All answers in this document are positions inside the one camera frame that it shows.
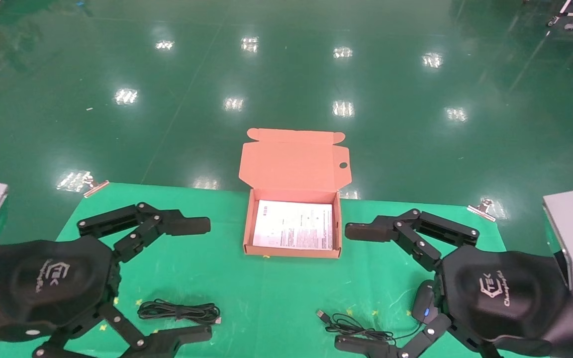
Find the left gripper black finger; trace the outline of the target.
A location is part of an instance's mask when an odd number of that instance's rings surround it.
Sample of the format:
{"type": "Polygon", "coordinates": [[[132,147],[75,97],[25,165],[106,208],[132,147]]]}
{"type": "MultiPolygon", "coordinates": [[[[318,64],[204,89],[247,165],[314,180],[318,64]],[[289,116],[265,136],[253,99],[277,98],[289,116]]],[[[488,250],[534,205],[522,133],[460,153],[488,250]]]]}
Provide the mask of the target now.
{"type": "Polygon", "coordinates": [[[211,230],[208,217],[185,217],[179,209],[157,209],[145,202],[84,218],[77,227],[80,236],[97,239],[130,230],[113,246],[114,260],[121,263],[129,262],[164,234],[188,236],[211,230]]]}

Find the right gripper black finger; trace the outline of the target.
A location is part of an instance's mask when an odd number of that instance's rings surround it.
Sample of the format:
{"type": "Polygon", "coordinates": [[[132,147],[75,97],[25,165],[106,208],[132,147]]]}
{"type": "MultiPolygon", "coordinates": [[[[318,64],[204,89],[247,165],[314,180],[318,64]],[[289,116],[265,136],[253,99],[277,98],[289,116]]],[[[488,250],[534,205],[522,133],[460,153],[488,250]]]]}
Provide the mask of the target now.
{"type": "Polygon", "coordinates": [[[491,316],[474,314],[460,320],[442,313],[420,313],[417,322],[415,331],[407,335],[409,341],[399,346],[393,333],[364,328],[352,317],[336,314],[335,347],[367,358],[422,358],[444,335],[451,335],[483,358],[496,356],[492,344],[496,319],[491,316]]]}

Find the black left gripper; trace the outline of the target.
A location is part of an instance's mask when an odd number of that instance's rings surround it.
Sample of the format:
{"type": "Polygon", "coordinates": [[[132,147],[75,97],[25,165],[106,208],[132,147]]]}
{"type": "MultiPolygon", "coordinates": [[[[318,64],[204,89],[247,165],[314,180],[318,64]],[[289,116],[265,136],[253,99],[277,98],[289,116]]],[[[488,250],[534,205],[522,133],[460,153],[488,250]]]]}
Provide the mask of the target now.
{"type": "Polygon", "coordinates": [[[51,336],[34,358],[89,358],[65,345],[102,318],[129,344],[121,358],[174,358],[182,345],[211,340],[210,326],[144,336],[112,304],[120,280],[112,250],[93,237],[0,245],[0,342],[51,336]]]}

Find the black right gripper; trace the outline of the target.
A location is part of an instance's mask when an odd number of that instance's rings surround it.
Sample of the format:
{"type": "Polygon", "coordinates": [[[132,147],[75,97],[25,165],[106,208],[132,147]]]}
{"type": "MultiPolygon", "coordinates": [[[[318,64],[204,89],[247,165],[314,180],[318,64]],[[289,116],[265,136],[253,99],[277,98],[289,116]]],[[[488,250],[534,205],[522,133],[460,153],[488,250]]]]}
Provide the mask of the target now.
{"type": "Polygon", "coordinates": [[[452,320],[450,333],[471,351],[573,358],[573,294],[555,259],[479,250],[477,229],[420,209],[348,223],[344,235],[394,242],[423,269],[436,270],[436,303],[452,320]],[[424,236],[458,249],[442,260],[424,236]]]}

